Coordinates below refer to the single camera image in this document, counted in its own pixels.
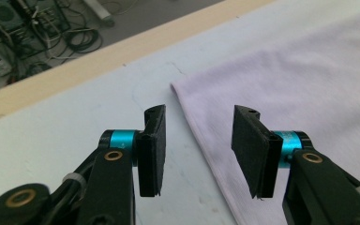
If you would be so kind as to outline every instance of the lavender fabric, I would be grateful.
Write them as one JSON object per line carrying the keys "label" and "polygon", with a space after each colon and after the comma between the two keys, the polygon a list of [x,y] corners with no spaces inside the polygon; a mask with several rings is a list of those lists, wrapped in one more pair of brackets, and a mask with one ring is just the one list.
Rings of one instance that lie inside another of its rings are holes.
{"label": "lavender fabric", "polygon": [[231,149],[234,105],[271,130],[303,130],[315,148],[360,180],[360,14],[266,46],[172,83],[187,121],[239,224],[286,224],[281,203],[251,199]]}

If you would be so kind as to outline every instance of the floor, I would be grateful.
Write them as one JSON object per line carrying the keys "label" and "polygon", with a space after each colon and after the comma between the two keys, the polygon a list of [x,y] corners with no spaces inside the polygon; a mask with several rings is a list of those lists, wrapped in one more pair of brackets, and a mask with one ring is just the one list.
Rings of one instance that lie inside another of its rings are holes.
{"label": "floor", "polygon": [[[220,1],[99,0],[99,3],[113,15],[114,26],[109,26],[101,22],[83,0],[59,0],[58,4],[63,8],[62,11],[66,15],[71,29],[85,25],[97,29],[99,38],[85,50],[79,51],[80,53],[69,49],[68,43],[60,36],[59,38],[51,38],[48,43],[48,46],[51,46],[49,51],[41,52],[24,60],[16,59],[15,55],[9,55],[8,57],[12,59],[11,63],[16,65],[16,71],[0,77],[0,88],[7,86],[9,83],[15,83],[30,76],[38,75],[44,69],[54,68],[70,60],[76,60],[77,57],[81,57],[85,53],[104,48],[117,41],[137,35]],[[79,44],[83,40],[88,41],[92,36],[92,32],[85,31],[84,34],[80,33],[72,39],[71,43]],[[0,46],[0,51],[9,52],[10,54],[10,51],[1,48],[5,47]]]}

